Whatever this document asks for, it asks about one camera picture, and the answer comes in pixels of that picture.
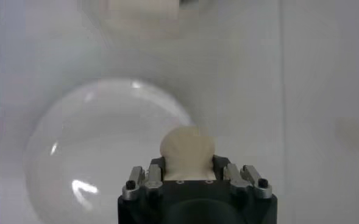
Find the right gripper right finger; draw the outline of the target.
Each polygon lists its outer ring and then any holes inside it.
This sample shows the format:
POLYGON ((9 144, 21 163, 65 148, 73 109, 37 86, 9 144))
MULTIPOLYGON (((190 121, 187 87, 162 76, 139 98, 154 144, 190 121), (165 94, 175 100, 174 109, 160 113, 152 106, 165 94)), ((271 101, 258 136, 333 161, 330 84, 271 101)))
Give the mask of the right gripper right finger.
POLYGON ((243 165, 240 169, 226 157, 214 155, 212 158, 215 178, 228 181, 234 194, 252 190, 261 200, 272 198, 272 186, 252 165, 243 165))

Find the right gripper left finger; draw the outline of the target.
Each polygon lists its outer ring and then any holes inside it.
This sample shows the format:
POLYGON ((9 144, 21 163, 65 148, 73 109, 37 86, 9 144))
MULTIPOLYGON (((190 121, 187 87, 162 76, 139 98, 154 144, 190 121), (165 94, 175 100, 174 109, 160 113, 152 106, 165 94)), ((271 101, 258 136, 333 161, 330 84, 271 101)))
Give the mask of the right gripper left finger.
POLYGON ((162 194, 162 186, 165 176, 164 157, 154 158, 147 170, 141 166, 134 166, 122 188, 122 198, 124 200, 137 200, 143 194, 162 194))

